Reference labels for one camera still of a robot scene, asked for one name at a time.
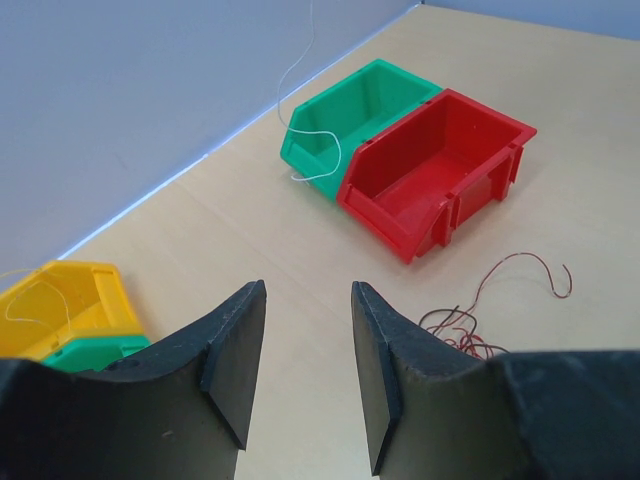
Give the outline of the red plastic bin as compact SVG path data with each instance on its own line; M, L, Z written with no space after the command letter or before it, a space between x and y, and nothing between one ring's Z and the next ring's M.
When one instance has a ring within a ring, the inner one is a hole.
M536 133L445 89L356 149L337 203L411 263L507 197Z

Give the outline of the yellow plastic bin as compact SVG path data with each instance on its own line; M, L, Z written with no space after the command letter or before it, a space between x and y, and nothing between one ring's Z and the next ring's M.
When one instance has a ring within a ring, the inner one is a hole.
M1 356L42 361L79 338L144 335L112 264L54 260L3 272Z

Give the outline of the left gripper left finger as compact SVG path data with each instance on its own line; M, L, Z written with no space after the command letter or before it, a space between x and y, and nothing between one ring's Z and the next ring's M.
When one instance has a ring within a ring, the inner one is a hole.
M100 371L1 363L5 479L230 479L247 446L266 317L250 282Z

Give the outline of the green plastic bin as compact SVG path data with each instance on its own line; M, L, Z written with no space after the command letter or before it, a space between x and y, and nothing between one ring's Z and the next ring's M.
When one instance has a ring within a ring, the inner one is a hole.
M294 109L280 156L335 201L355 150L441 91L376 59Z
M144 335L79 338L52 353L42 364L64 372L101 371L151 345Z

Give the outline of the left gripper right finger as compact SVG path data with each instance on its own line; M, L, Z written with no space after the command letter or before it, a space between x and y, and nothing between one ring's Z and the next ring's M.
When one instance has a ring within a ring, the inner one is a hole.
M635 479L639 354L479 360L351 290L371 471L382 479Z

